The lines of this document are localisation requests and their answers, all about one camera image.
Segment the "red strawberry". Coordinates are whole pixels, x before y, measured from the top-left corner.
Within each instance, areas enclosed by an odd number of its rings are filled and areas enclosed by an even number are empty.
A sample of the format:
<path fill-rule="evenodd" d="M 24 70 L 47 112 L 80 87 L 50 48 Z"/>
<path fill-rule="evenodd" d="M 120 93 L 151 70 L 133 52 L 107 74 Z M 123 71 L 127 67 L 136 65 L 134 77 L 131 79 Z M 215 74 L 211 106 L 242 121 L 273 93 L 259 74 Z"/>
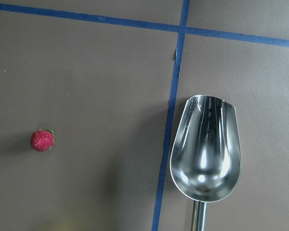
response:
<path fill-rule="evenodd" d="M 39 129 L 32 133 L 30 139 L 31 147 L 39 152 L 51 149 L 55 145 L 55 133 L 51 129 Z"/>

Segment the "steel scoop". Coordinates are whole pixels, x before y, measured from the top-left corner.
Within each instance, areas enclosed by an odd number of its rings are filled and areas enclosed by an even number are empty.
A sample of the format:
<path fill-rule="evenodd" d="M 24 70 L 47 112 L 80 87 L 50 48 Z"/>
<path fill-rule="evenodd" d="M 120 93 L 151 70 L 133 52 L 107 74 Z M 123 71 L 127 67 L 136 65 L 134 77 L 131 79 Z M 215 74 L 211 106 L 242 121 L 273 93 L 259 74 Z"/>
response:
<path fill-rule="evenodd" d="M 191 230 L 203 231 L 208 203 L 228 197 L 241 174 L 236 108 L 217 97 L 186 101 L 171 151 L 171 177 L 193 200 Z"/>

